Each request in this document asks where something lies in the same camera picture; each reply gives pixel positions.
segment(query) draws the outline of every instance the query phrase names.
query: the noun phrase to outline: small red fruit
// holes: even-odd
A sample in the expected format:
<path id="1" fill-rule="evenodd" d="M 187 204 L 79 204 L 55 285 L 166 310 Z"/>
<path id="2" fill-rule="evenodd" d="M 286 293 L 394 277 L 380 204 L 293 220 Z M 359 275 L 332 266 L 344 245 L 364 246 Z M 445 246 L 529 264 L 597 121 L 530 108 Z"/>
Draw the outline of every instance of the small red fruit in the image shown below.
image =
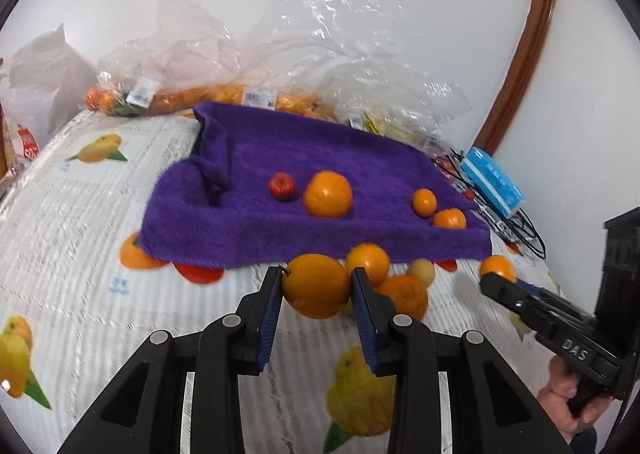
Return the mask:
<path id="1" fill-rule="evenodd" d="M 223 269 L 202 268 L 190 264 L 175 264 L 174 262 L 174 266 L 180 275 L 194 284 L 211 284 L 220 280 L 225 273 Z"/>
<path id="2" fill-rule="evenodd" d="M 296 193 L 296 182 L 286 172 L 278 172 L 269 181 L 269 192 L 278 201 L 289 201 Z"/>
<path id="3" fill-rule="evenodd" d="M 452 260 L 437 260 L 436 264 L 443 270 L 453 273 L 458 269 L 458 263 L 455 259 Z"/>

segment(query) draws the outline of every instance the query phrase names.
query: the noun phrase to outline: white plastic bag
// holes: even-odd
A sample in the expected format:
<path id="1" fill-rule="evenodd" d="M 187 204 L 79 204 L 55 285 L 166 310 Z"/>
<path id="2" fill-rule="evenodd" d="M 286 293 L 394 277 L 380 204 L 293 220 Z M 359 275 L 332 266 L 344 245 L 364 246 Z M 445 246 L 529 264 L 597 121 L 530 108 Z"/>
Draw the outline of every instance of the white plastic bag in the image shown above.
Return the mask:
<path id="1" fill-rule="evenodd" d="M 342 123 L 439 153 L 442 125 L 470 106 L 403 63 L 409 25 L 394 0 L 273 0 L 242 46 L 241 81 L 306 92 Z"/>
<path id="2" fill-rule="evenodd" d="M 211 86 L 238 76 L 239 52 L 225 25 L 189 0 L 158 0 L 158 31 L 98 61 L 89 109 L 111 116 L 172 112 L 211 100 Z"/>
<path id="3" fill-rule="evenodd" d="M 0 103 L 18 160 L 32 161 L 78 112 L 62 24 L 18 50 L 0 68 Z"/>

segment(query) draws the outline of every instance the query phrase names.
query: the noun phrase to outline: human hand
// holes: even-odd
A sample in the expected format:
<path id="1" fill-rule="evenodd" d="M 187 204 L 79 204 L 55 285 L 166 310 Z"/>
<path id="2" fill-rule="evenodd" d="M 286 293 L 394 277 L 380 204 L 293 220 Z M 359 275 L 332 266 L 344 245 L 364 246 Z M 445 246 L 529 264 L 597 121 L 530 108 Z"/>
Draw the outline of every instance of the human hand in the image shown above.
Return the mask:
<path id="1" fill-rule="evenodd" d="M 613 401 L 606 394 L 596 396 L 582 409 L 580 418 L 576 420 L 566 402 L 575 396 L 577 390 L 578 384 L 565 361 L 561 357 L 551 358 L 549 381 L 540 389 L 538 402 L 567 443 L 571 442 L 575 434 L 592 426 Z"/>

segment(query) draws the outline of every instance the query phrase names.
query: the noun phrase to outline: barcode sticker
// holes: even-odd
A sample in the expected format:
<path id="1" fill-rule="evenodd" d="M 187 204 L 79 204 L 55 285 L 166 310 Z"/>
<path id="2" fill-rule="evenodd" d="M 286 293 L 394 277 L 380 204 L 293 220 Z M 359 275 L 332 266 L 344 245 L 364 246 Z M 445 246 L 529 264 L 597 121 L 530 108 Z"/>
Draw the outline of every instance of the barcode sticker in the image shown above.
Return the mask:
<path id="1" fill-rule="evenodd" d="M 362 118 L 360 116 L 351 116 L 349 118 L 349 125 L 352 129 L 366 130 L 362 124 Z"/>
<path id="2" fill-rule="evenodd" d="M 127 103 L 142 108 L 149 108 L 151 101 L 159 89 L 160 82 L 157 80 L 146 78 L 146 76 L 139 76 L 127 95 Z"/>
<path id="3" fill-rule="evenodd" d="M 248 107 L 260 107 L 275 110 L 277 97 L 278 93 L 275 90 L 269 90 L 261 87 L 245 87 L 242 92 L 242 104 Z"/>

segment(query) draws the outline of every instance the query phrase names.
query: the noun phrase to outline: clear plastic wrap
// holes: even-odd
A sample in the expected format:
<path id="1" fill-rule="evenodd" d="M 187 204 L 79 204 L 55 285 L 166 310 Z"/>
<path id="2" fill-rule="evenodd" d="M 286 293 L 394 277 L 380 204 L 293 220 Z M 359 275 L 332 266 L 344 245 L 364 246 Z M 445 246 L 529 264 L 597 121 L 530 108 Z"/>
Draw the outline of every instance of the clear plastic wrap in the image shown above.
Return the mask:
<path id="1" fill-rule="evenodd" d="M 248 104 L 351 123 L 428 153 L 442 146 L 442 124 L 469 110 L 454 82 L 402 62 L 410 22 L 394 0 L 272 0 L 240 49 L 198 6 L 158 3 L 158 34 L 100 61 L 90 108 L 131 116 Z"/>
<path id="2" fill-rule="evenodd" d="M 153 115 L 217 95 L 238 77 L 238 46 L 224 24 L 189 0 L 158 0 L 158 31 L 98 62 L 98 84 L 84 101 L 112 116 Z"/>
<path id="3" fill-rule="evenodd" d="M 241 48 L 244 83 L 304 91 L 341 123 L 429 154 L 462 90 L 402 62 L 410 22 L 394 0 L 273 0 Z"/>

